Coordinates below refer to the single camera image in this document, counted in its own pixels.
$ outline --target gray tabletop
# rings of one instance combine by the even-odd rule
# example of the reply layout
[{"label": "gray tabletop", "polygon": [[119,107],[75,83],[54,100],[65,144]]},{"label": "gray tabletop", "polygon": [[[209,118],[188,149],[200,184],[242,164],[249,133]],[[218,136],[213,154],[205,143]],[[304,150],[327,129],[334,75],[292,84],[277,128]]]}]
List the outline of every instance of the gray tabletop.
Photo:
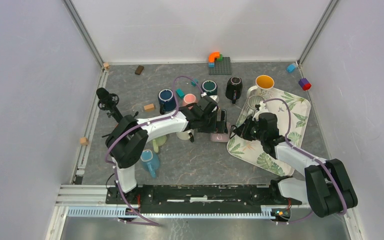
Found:
[{"label": "gray tabletop", "polygon": [[[243,90],[255,83],[259,75],[269,75],[274,79],[274,87],[309,99],[298,80],[300,73],[288,73],[286,67],[290,62],[247,62],[232,63],[233,75],[242,78]],[[193,64],[152,64],[145,65],[141,75],[135,75],[137,65],[111,66],[106,83],[106,89],[120,97],[118,108],[125,115],[133,115],[139,111],[137,118],[159,116],[156,109],[145,112],[144,106],[158,106],[157,95],[160,90],[171,88],[173,80],[180,75],[196,78],[202,83],[205,80],[215,81],[218,85],[219,106],[227,111],[227,121],[235,123],[246,97],[241,97],[236,105],[225,97],[225,89],[230,75],[209,75],[206,63]],[[199,90],[190,81],[183,78],[178,81],[176,88],[185,94],[192,93],[197,97]],[[104,162],[107,151],[105,138],[115,127],[116,121],[108,118],[100,111],[96,128],[91,142],[91,149],[83,177],[84,185],[103,185],[113,173],[111,166]],[[314,111],[310,112],[307,128],[303,137],[303,149],[319,157],[327,158],[325,144]],[[149,142],[146,149],[153,149]],[[195,133],[195,142],[180,140],[175,133],[167,136],[166,143],[160,147],[158,157],[161,163],[156,171],[157,178],[152,178],[140,162],[136,164],[136,180],[138,184],[266,184],[277,175],[256,167],[250,163],[231,156],[226,150],[226,143],[210,141],[210,135]]]}]

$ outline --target light blue mug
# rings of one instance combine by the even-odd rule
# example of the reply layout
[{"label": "light blue mug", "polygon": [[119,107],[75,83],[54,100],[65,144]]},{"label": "light blue mug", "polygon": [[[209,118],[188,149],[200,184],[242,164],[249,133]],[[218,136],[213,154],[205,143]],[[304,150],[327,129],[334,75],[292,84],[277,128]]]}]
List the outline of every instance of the light blue mug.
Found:
[{"label": "light blue mug", "polygon": [[155,179],[157,177],[155,171],[160,167],[158,155],[149,149],[143,150],[142,155],[140,156],[140,162],[142,163],[142,167]]}]

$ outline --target white tray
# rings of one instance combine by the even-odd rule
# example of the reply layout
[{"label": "white tray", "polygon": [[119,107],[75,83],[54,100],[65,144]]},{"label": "white tray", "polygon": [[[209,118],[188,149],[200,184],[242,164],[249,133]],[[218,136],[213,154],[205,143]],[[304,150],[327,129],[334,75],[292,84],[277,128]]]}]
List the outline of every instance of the white tray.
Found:
[{"label": "white tray", "polygon": [[[270,91],[270,98],[280,98],[288,103],[292,117],[288,138],[291,139],[296,146],[301,147],[306,131],[307,120],[310,115],[310,102],[305,98],[277,88],[273,88]],[[236,126],[238,127],[247,118],[243,109],[236,122]],[[285,135],[288,130],[289,118],[286,106],[281,101],[270,101],[267,102],[267,109],[277,115],[279,133]],[[247,141],[238,136],[234,136],[227,143],[227,151],[234,157],[279,176],[290,176],[294,173],[294,169],[291,166],[265,153],[259,141]]]}]

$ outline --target black mug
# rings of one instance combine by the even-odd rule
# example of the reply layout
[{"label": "black mug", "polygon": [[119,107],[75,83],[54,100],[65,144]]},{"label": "black mug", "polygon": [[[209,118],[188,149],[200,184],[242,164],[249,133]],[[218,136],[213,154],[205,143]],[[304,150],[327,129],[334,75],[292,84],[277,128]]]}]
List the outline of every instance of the black mug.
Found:
[{"label": "black mug", "polygon": [[236,104],[236,100],[241,97],[242,94],[242,79],[238,76],[229,78],[226,86],[226,98],[232,101],[232,104]]}]

